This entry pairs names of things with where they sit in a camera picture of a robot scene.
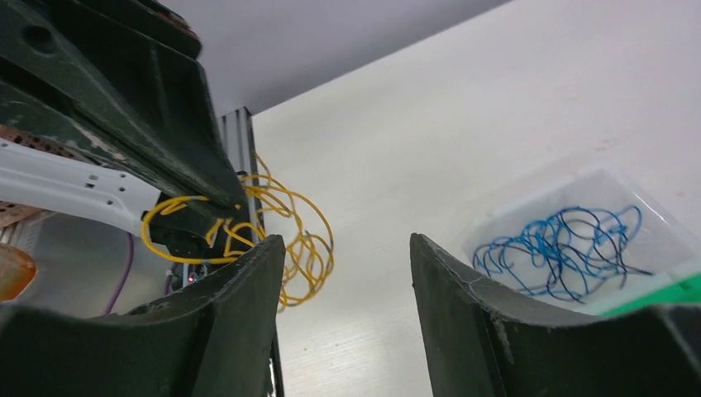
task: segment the plastic container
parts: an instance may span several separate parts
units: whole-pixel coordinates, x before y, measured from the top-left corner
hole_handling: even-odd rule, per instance
[[[575,172],[552,180],[542,189],[475,219],[459,237],[456,244],[460,247],[457,256],[464,263],[472,264],[474,251],[480,245],[490,243],[496,237],[516,236],[528,223],[547,218],[565,207],[618,211],[628,205],[639,207],[642,222],[641,230],[623,252],[623,259],[626,265],[655,274],[629,275],[623,288],[620,280],[610,279],[596,292],[582,299],[584,304],[563,302],[550,295],[538,296],[536,299],[590,314],[615,314],[637,309],[646,303],[693,302],[699,299],[701,283],[687,283],[685,288],[680,286],[701,275],[698,241],[639,186],[607,161],[580,167]],[[524,284],[541,285],[548,270],[536,269],[530,260],[528,254],[509,258],[514,264],[513,271]],[[573,277],[580,275],[573,270],[563,272],[562,279],[565,282],[575,282]],[[522,288],[509,273],[492,275],[492,278],[509,288]]]

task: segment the white table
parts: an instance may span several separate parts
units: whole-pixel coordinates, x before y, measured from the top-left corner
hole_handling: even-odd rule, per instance
[[[410,233],[450,244],[480,197],[553,160],[605,154],[701,236],[699,16],[517,0],[255,117],[274,175],[336,234],[322,292],[279,316],[288,394],[431,395]]]

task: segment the tangled yellow cord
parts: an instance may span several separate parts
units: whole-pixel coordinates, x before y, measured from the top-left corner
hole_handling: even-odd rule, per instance
[[[261,222],[261,216],[264,213],[274,212],[284,218],[294,219],[297,226],[297,235],[292,242],[286,246],[288,255],[285,262],[283,286],[282,290],[280,291],[278,309],[278,311],[281,312],[287,307],[299,306],[300,304],[310,300],[324,285],[326,278],[333,271],[333,234],[327,219],[324,217],[321,210],[314,205],[314,203],[301,194],[286,189],[280,182],[270,175],[270,171],[262,159],[259,158],[259,156],[256,156],[256,159],[265,170],[265,175],[248,175],[241,177],[241,184],[246,190],[246,194],[250,197],[258,199],[261,202],[262,208],[255,212],[255,219],[251,219],[252,222],[239,222],[233,227],[231,226],[232,219],[218,219],[205,235],[205,241],[207,244],[209,244],[209,246],[213,246],[220,230],[223,230],[227,234],[227,241],[224,246],[223,257],[204,260],[172,256],[169,253],[158,249],[158,247],[156,247],[150,240],[150,236],[148,234],[149,223],[156,215],[167,216],[171,213],[179,211],[187,207],[187,202],[189,201],[208,201],[208,198],[204,196],[175,197],[156,205],[144,216],[141,224],[141,238],[143,239],[144,244],[150,250],[168,261],[189,265],[201,265],[205,262],[213,265],[221,265],[234,262],[244,254],[243,251],[231,250],[231,239],[242,242],[247,246],[254,246],[254,242],[237,235],[241,229],[248,227],[258,236],[260,240],[265,238],[266,233],[262,226],[263,223]],[[261,180],[265,182],[265,185],[260,185]],[[276,193],[283,195],[284,198],[289,201],[289,205],[277,197],[275,195]],[[318,234],[308,232],[304,228],[302,219],[297,213],[297,206],[294,202],[295,199],[301,199],[317,213],[327,229],[328,241]],[[326,251],[325,255],[323,251],[319,252],[317,250],[319,247],[318,244],[323,246],[323,249]],[[286,287],[288,286],[289,281],[298,275],[301,275],[307,281],[308,291],[306,294],[301,296],[292,296],[291,294],[288,294]]]

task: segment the purple cable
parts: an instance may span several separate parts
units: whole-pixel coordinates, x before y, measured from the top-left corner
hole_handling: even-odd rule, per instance
[[[173,272],[175,271],[175,266],[177,266],[177,262],[173,262],[172,265],[170,265],[170,273],[168,273],[167,276],[165,276],[165,287],[163,288],[163,295],[167,295],[170,293],[170,283],[173,281]]]
[[[122,279],[119,280],[117,289],[114,290],[114,294],[109,300],[107,307],[105,308],[104,314],[110,314],[112,309],[114,309],[114,304],[119,298],[119,294],[122,293],[124,284],[126,284],[126,279],[129,277],[129,272],[131,271],[131,265],[134,263],[134,236],[131,233],[126,234],[126,244],[128,245],[128,251],[126,254],[126,265],[124,266],[124,273],[122,273]]]

